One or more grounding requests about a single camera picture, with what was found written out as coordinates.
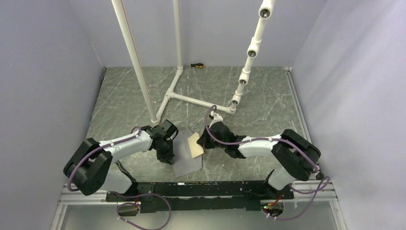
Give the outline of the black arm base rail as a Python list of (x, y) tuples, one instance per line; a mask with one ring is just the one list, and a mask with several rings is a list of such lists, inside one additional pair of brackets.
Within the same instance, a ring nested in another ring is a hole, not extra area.
[(107, 202), (140, 202), (141, 213), (186, 210), (244, 209), (260, 211), (261, 205), (277, 198), (293, 199), (288, 186), (277, 191), (264, 181), (214, 181), (214, 182), (139, 182), (120, 197), (112, 192)]

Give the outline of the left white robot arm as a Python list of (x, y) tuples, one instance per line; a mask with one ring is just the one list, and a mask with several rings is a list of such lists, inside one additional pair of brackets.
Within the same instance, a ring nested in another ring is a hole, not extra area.
[(138, 195), (138, 182), (122, 167), (120, 160), (154, 150), (159, 162), (172, 165), (173, 145), (178, 128), (169, 120), (151, 126), (135, 126), (130, 134), (119, 138), (96, 141), (85, 139), (63, 169), (68, 178), (67, 188), (89, 196), (99, 190), (132, 201)]

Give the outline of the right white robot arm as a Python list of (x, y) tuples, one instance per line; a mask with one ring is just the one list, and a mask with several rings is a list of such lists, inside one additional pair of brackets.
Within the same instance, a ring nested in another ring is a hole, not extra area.
[(264, 194), (277, 198), (294, 181), (307, 181), (318, 171), (320, 150), (291, 129), (273, 137), (252, 138), (235, 135), (223, 122), (215, 122), (196, 141), (203, 149), (220, 148), (234, 159), (274, 156), (281, 168), (270, 172)]

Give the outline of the brown paper letter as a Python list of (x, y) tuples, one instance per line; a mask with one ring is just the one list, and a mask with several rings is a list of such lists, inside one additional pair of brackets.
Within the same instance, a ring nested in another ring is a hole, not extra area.
[(195, 132), (187, 138), (192, 158), (197, 158), (204, 154), (204, 149), (197, 143), (200, 138), (200, 134)]

